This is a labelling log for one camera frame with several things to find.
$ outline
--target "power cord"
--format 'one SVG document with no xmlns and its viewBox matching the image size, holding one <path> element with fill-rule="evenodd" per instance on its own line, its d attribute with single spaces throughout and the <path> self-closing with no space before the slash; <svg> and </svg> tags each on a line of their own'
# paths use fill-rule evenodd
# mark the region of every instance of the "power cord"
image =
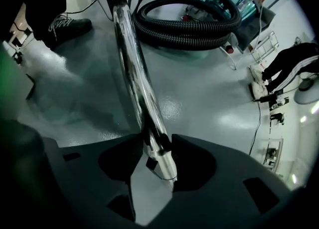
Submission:
<svg viewBox="0 0 319 229">
<path fill-rule="evenodd" d="M 299 74 L 298 76 L 299 76 L 299 78 L 300 78 L 301 80 L 307 80 L 307 79 L 311 79 L 311 77 L 314 76 L 314 75 L 319 75 L 319 73 L 314 73 L 314 74 L 312 74 L 312 75 L 310 75 L 310 76 L 308 76 L 308 77 L 306 77 L 306 78 L 302 78 L 302 77 L 300 76 L 300 74 Z"/>
<path fill-rule="evenodd" d="M 229 54 L 228 54 L 228 52 L 227 51 L 225 51 L 221 46 L 219 47 L 219 49 L 221 49 L 224 53 L 226 53 L 227 54 L 227 56 L 232 60 L 232 62 L 233 62 L 233 64 L 234 64 L 234 67 L 230 67 L 232 70 L 237 70 L 237 65 L 238 65 L 238 63 L 237 63 L 237 65 L 236 65 L 236 63 L 235 63 L 235 61 L 234 61 L 234 59 L 232 58 L 232 56 L 230 56 Z"/>
<path fill-rule="evenodd" d="M 294 88 L 294 89 L 291 89 L 291 90 L 289 90 L 289 91 L 285 91 L 285 92 L 283 92 L 281 95 L 283 95 L 283 94 L 285 94 L 285 93 L 288 93 L 288 92 L 291 92 L 291 91 L 294 91 L 294 90 L 298 89 L 298 87 L 296 87 L 296 88 Z"/>
<path fill-rule="evenodd" d="M 263 3 L 261 4 L 261 9 L 260 9 L 260 14 L 259 14 L 259 34 L 257 36 L 255 47 L 252 49 L 250 54 L 253 54 L 253 52 L 256 50 L 257 45 L 258 45 L 259 37 L 260 37 L 261 31 L 262 31 L 262 26 L 261 26 L 261 15 L 262 15 L 262 12 L 263 12 Z"/>
<path fill-rule="evenodd" d="M 261 124 L 261 110 L 260 110 L 259 102 L 257 102 L 257 104 L 258 104 L 258 108 L 259 108 L 259 123 L 258 123 L 257 129 L 256 129 L 256 132 L 255 132 L 253 141 L 252 141 L 252 145 L 251 145 L 251 148 L 250 148 L 250 151 L 249 151 L 249 155 L 251 155 L 251 151 L 253 150 L 253 147 L 254 147 L 254 144 L 255 144 L 255 141 L 256 141 L 257 132 L 258 132 L 260 124 Z"/>
<path fill-rule="evenodd" d="M 261 4 L 260 15 L 259 15 L 259 34 L 258 34 L 258 37 L 257 37 L 257 40 L 256 40 L 255 47 L 250 53 L 253 53 L 256 50 L 257 45 L 258 45 L 259 37 L 260 37 L 260 34 L 261 34 L 261 30 L 262 30 L 262 26 L 261 26 L 261 15 L 262 15 L 262 12 L 263 12 L 263 4 Z"/>
<path fill-rule="evenodd" d="M 173 180 L 173 179 L 175 179 L 175 178 L 177 177 L 177 176 L 175 176 L 175 177 L 173 177 L 173 178 L 171 178 L 171 179 L 164 179 L 164 178 L 162 178 L 159 174 L 157 174 L 155 171 L 152 171 L 151 169 L 150 169 L 150 171 L 153 172 L 153 174 L 154 174 L 155 176 L 157 176 L 158 178 L 160 178 L 161 180 L 170 181 L 170 180 Z"/>
<path fill-rule="evenodd" d="M 33 31 L 31 31 L 31 30 L 22 30 L 22 29 L 19 29 L 19 27 L 16 25 L 15 22 L 13 22 L 13 24 L 15 25 L 16 29 L 19 30 L 19 31 L 21 31 L 21 32 L 31 32 L 31 33 L 33 33 Z"/>
<path fill-rule="evenodd" d="M 93 5 L 97 0 L 94 0 L 92 3 L 90 3 L 87 7 L 85 7 L 83 10 L 81 11 L 74 11 L 74 12 L 65 12 L 66 14 L 76 14 L 76 13 L 81 13 L 84 12 L 86 9 L 88 9 L 91 5 Z"/>
</svg>

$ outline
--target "black hose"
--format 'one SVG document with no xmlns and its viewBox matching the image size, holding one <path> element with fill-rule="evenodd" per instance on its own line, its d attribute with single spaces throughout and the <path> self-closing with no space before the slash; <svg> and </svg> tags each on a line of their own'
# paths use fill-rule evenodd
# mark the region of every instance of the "black hose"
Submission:
<svg viewBox="0 0 319 229">
<path fill-rule="evenodd" d="M 220 0 L 229 10 L 231 18 L 226 19 L 217 6 L 200 0 L 155 0 L 138 10 L 139 0 L 133 13 L 133 21 L 139 39 L 155 46 L 182 50 L 209 50 L 224 45 L 230 35 L 241 24 L 241 16 L 231 0 Z M 212 14 L 218 21 L 184 22 L 159 20 L 147 16 L 152 9 L 165 4 L 189 4 Z"/>
</svg>

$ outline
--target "white sneaker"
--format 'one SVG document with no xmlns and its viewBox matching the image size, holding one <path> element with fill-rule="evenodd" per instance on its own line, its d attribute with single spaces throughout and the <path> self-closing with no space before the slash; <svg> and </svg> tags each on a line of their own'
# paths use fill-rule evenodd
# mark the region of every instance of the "white sneaker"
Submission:
<svg viewBox="0 0 319 229">
<path fill-rule="evenodd" d="M 253 66 L 249 67 L 251 74 L 253 75 L 253 78 L 255 79 L 256 83 L 263 83 L 263 74 L 260 70 L 256 69 Z"/>
<path fill-rule="evenodd" d="M 258 84 L 256 82 L 252 82 L 251 86 L 253 89 L 253 94 L 254 94 L 255 100 L 258 100 L 258 99 L 268 95 L 268 91 L 266 89 L 266 86 L 263 83 Z"/>
</svg>

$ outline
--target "shoelace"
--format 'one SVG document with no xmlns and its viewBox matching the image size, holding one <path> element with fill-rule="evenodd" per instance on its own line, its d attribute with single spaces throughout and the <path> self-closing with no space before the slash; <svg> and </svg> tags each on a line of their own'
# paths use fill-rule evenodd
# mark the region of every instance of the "shoelace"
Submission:
<svg viewBox="0 0 319 229">
<path fill-rule="evenodd" d="M 73 19 L 71 19 L 70 17 L 63 15 L 63 14 L 59 14 L 54 20 L 53 22 L 50 24 L 48 31 L 51 32 L 53 31 L 54 36 L 55 36 L 55 40 L 57 41 L 57 37 L 56 37 L 56 33 L 55 30 L 61 26 L 65 27 L 68 26 L 71 22 L 73 21 Z"/>
</svg>

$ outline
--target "black cutout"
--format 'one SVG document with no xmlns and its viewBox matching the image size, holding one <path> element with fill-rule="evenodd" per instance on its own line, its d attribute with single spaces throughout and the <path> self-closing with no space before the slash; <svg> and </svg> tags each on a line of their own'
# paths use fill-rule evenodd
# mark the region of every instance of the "black cutout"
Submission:
<svg viewBox="0 0 319 229">
<path fill-rule="evenodd" d="M 152 158 L 148 158 L 148 161 L 146 162 L 146 167 L 148 167 L 150 170 L 155 170 L 156 165 L 158 164 L 158 161 L 154 161 Z"/>
<path fill-rule="evenodd" d="M 246 179 L 243 183 L 261 214 L 266 213 L 279 202 L 279 199 L 259 178 Z"/>
<path fill-rule="evenodd" d="M 63 155 L 63 158 L 66 162 L 74 160 L 74 159 L 79 158 L 79 157 L 81 157 L 81 155 L 79 153 L 72 153 L 72 154 Z"/>
<path fill-rule="evenodd" d="M 174 192 L 198 190 L 213 177 L 216 161 L 209 151 L 175 134 L 171 146 L 177 168 Z"/>
<path fill-rule="evenodd" d="M 136 135 L 104 151 L 99 166 L 110 179 L 128 182 L 142 154 L 143 140 Z"/>
<path fill-rule="evenodd" d="M 135 216 L 131 208 L 130 198 L 127 195 L 116 196 L 107 207 L 116 214 L 130 220 L 135 221 Z"/>
</svg>

